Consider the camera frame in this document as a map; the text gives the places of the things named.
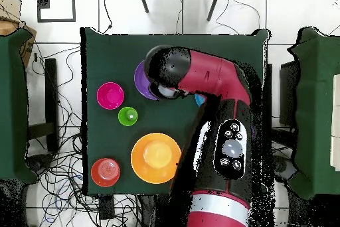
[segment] black chair leg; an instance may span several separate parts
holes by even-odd
[[[217,3],[217,0],[214,0],[214,1],[212,2],[211,8],[210,8],[210,11],[209,11],[209,14],[208,14],[207,21],[210,21],[211,16],[213,15],[213,12],[214,12],[216,3]]]
[[[145,0],[141,0],[141,2],[143,3],[144,9],[146,13],[149,13],[149,9],[147,8],[147,4]]]

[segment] green bowl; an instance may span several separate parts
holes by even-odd
[[[118,120],[126,127],[133,125],[138,118],[138,113],[132,107],[124,107],[118,112]]]

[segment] green cloth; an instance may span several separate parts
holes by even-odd
[[[0,179],[19,179],[27,184],[37,181],[37,176],[25,164],[27,86],[20,49],[31,37],[24,29],[0,36]]]
[[[170,44],[234,60],[254,67],[262,81],[264,45],[267,30],[252,36],[230,35],[101,35],[85,28],[87,63],[87,136],[88,194],[155,194],[169,191],[170,182],[153,185],[142,181],[133,171],[130,153],[145,134],[160,132],[172,137],[182,149],[199,107],[194,96],[177,100],[148,100],[136,89],[133,75],[137,65],[154,46]],[[105,82],[116,82],[124,90],[123,104],[116,110],[105,110],[96,99]],[[131,127],[118,121],[122,107],[137,110],[138,120]],[[103,157],[115,159],[121,169],[118,182],[99,187],[91,178],[92,165]]]
[[[310,199],[316,194],[340,194],[340,172],[330,165],[333,77],[340,74],[340,37],[319,35],[313,28],[300,32],[292,48],[301,68],[294,159],[300,172],[289,185],[300,197]]]

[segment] white tile floor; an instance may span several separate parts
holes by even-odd
[[[80,42],[80,27],[93,27],[94,29],[104,32],[110,24],[104,8],[104,0],[75,0],[76,1],[76,22],[69,23],[38,23],[37,22],[37,0],[21,0],[21,20],[25,21],[29,27],[37,31],[36,43],[33,52],[39,50],[43,57],[53,53],[70,48],[76,48]],[[69,8],[68,0],[50,0],[49,12],[42,12],[42,17],[46,18],[61,17],[61,14],[69,16],[70,12],[62,9]],[[176,28],[177,17],[181,10],[180,0],[146,0],[149,7],[149,14],[144,12],[141,0],[106,0],[106,7],[112,19],[113,27],[107,32],[108,34],[150,34],[150,33],[181,33],[182,22],[181,16]],[[235,1],[240,1],[255,7],[260,14],[260,28],[267,28],[272,34],[268,47],[268,62],[273,65],[272,78],[272,115],[280,114],[280,88],[279,88],[279,70],[280,65],[293,59],[287,48],[295,43],[298,31],[302,27],[314,26],[324,34],[329,34],[339,25],[340,8],[336,0],[230,0],[228,9],[218,20],[220,23],[231,26],[240,34],[250,34],[258,29],[259,20],[257,13],[244,5]],[[232,29],[221,26],[216,23],[216,19],[226,8],[228,0],[218,0],[212,19],[207,22],[207,15],[212,0],[184,0],[184,33],[229,33],[236,34]],[[340,35],[340,28],[333,31],[333,35]],[[58,64],[58,84],[62,84],[71,77],[71,72],[66,63],[66,57],[78,50],[67,50],[56,54],[53,58],[57,59]],[[33,60],[31,59],[28,68],[27,86],[29,89],[29,123],[40,123],[44,121],[44,77],[35,74],[32,69]],[[74,72],[74,79],[60,87],[61,93],[68,98],[72,104],[73,112],[81,116],[81,99],[80,99],[80,53],[75,52],[68,58],[68,64]],[[36,72],[42,72],[39,62],[34,63]],[[66,108],[70,106],[62,99],[62,105]],[[273,119],[273,125],[279,125],[276,119]],[[72,118],[72,123],[68,124],[66,136],[78,133],[80,121]],[[40,139],[43,145],[46,145],[46,139]],[[36,140],[30,141],[30,153],[36,154],[43,152],[42,147]],[[72,145],[68,143],[63,147],[63,152],[73,151]],[[78,170],[82,170],[81,164],[77,165]],[[41,227],[96,227],[89,215],[80,209],[79,212],[71,208],[65,210],[53,221],[58,208],[61,207],[60,201],[49,206],[47,215],[44,215],[44,207],[48,206],[49,197],[44,201],[47,194],[42,183],[30,187],[27,196],[27,218],[30,225]],[[56,190],[62,187],[64,182],[56,184]],[[68,196],[68,189],[63,196]],[[285,188],[275,184],[276,204],[274,209],[276,227],[286,227],[288,222],[288,194]],[[68,223],[73,217],[73,224]],[[92,214],[92,219],[96,220],[96,214]],[[127,222],[132,227],[135,225],[133,216]]]

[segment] blue object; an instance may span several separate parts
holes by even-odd
[[[203,96],[200,96],[198,94],[195,94],[195,100],[197,105],[200,107],[203,103],[205,103],[205,98]]]

